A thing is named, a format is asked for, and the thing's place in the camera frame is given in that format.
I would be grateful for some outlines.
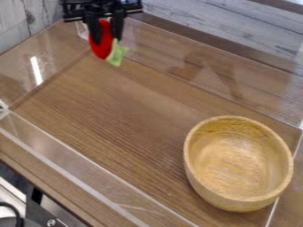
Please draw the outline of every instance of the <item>wooden table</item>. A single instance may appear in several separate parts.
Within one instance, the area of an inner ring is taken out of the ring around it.
[[[299,226],[302,78],[134,19],[123,42],[115,68],[59,22],[2,56],[2,160],[94,226]],[[183,171],[190,129],[226,114],[298,155],[279,202],[247,214],[208,205]]]

